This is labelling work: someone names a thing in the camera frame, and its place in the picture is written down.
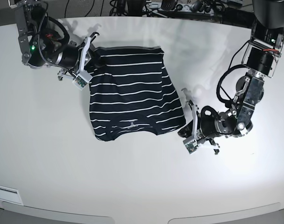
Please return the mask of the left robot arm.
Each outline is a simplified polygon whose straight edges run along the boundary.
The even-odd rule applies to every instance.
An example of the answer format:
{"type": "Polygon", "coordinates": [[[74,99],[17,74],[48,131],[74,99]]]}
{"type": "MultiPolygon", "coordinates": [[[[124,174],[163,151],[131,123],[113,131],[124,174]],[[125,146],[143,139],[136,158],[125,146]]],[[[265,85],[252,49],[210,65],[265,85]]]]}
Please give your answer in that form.
{"type": "Polygon", "coordinates": [[[253,10],[251,36],[245,43],[247,50],[242,62],[230,65],[217,84],[217,98],[227,111],[217,112],[212,107],[205,106],[198,112],[192,101],[188,101],[193,119],[178,131],[178,135],[185,140],[241,137],[252,129],[251,117],[256,104],[263,98],[264,78],[275,70],[284,44],[284,0],[255,0],[253,10]],[[221,85],[237,69],[247,69],[247,72],[237,81],[234,97],[224,99],[220,94],[221,85]]]}

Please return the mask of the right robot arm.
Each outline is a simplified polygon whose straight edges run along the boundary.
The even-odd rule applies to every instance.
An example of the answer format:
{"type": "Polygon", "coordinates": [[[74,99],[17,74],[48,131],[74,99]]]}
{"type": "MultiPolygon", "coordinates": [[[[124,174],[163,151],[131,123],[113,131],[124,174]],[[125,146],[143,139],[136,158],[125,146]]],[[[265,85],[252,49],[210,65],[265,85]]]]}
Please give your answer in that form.
{"type": "Polygon", "coordinates": [[[80,45],[70,40],[67,29],[58,20],[48,15],[48,2],[44,0],[10,0],[18,29],[18,42],[22,63],[33,69],[43,66],[58,67],[61,73],[75,76],[81,68],[105,65],[93,46],[99,35],[93,32],[91,40],[85,38],[80,45]]]}

